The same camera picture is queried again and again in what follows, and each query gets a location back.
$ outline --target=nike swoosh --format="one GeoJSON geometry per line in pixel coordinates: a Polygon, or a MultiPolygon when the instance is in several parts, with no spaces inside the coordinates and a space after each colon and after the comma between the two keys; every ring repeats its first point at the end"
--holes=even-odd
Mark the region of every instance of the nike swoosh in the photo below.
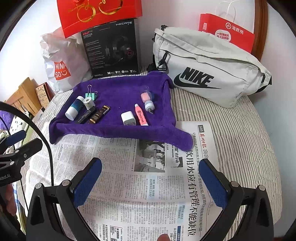
{"type": "Polygon", "coordinates": [[[185,83],[180,80],[180,74],[178,74],[175,79],[174,79],[174,84],[179,87],[187,87],[187,88],[202,88],[202,89],[218,89],[220,88],[215,88],[215,87],[209,87],[207,85],[196,85],[196,84],[190,84],[190,83],[185,83]]]}

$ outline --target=white wall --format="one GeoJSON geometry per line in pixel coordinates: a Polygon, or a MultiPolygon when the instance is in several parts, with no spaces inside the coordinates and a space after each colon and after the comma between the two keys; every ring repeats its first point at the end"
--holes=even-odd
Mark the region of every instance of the white wall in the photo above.
{"type": "MultiPolygon", "coordinates": [[[[142,0],[143,17],[139,18],[142,64],[152,62],[152,38],[154,29],[161,25],[198,29],[201,13],[214,13],[215,5],[222,0],[142,0]]],[[[253,32],[254,0],[234,3],[237,16],[235,23],[253,32]]],[[[225,3],[218,13],[226,15],[225,3]]],[[[234,9],[229,11],[233,19],[234,9]]],[[[0,52],[0,101],[13,94],[26,78],[38,84],[47,81],[40,50],[40,36],[61,26],[56,0],[37,0],[13,29],[0,52]]]]}
{"type": "Polygon", "coordinates": [[[269,134],[281,174],[283,211],[275,224],[283,236],[296,218],[296,38],[284,19],[268,6],[269,23],[262,64],[272,86],[250,96],[269,134]]]}

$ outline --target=screw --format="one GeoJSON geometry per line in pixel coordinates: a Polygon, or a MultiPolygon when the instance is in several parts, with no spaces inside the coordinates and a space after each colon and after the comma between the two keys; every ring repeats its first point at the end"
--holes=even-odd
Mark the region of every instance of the screw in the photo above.
{"type": "Polygon", "coordinates": [[[259,185],[259,189],[260,189],[261,191],[265,191],[265,187],[264,187],[263,185],[259,185]]]}
{"type": "Polygon", "coordinates": [[[233,186],[234,188],[237,188],[239,186],[239,184],[236,181],[232,181],[231,186],[233,186]]]}
{"type": "Polygon", "coordinates": [[[42,186],[41,183],[37,183],[36,186],[35,186],[35,188],[36,189],[39,189],[39,188],[41,188],[41,186],[42,186]]]}
{"type": "Polygon", "coordinates": [[[63,185],[64,187],[68,186],[69,184],[70,184],[70,181],[69,181],[69,180],[64,180],[64,181],[62,182],[62,185],[63,185]]]}

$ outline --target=red paper bag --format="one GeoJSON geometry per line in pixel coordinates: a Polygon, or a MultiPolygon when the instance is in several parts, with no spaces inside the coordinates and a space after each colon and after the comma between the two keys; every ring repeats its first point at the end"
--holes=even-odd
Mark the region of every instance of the red paper bag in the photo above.
{"type": "Polygon", "coordinates": [[[218,38],[240,47],[251,53],[255,35],[241,26],[216,15],[205,13],[200,15],[198,31],[211,33],[218,38]]]}
{"type": "Polygon", "coordinates": [[[57,0],[65,38],[85,29],[142,16],[141,0],[57,0]]]}

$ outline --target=purple fabric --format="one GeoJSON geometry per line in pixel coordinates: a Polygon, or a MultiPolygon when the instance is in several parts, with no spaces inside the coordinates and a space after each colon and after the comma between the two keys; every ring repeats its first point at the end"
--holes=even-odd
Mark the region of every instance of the purple fabric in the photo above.
{"type": "Polygon", "coordinates": [[[67,134],[89,134],[105,138],[125,137],[170,143],[183,151],[191,150],[193,140],[189,133],[175,128],[176,119],[170,103],[170,88],[173,82],[166,74],[152,71],[146,76],[116,77],[93,79],[74,87],[66,103],[57,116],[50,122],[49,140],[54,144],[59,137],[67,134]],[[98,91],[95,100],[97,109],[103,105],[110,106],[110,111],[97,124],[76,124],[86,112],[86,108],[78,114],[74,121],[65,116],[65,112],[78,96],[85,97],[87,86],[92,85],[92,92],[98,91]],[[150,90],[155,95],[154,114],[145,111],[141,93],[150,90]],[[132,111],[138,122],[135,104],[139,104],[149,126],[124,126],[121,114],[132,111]]]}
{"type": "MultiPolygon", "coordinates": [[[[6,112],[6,111],[1,110],[0,111],[0,116],[2,117],[2,119],[4,120],[4,122],[6,123],[6,125],[8,127],[8,130],[9,130],[14,115],[11,114],[11,113],[9,113],[9,112],[6,112]]],[[[0,120],[0,130],[7,131],[5,125],[2,123],[1,120],[0,120]]]]}

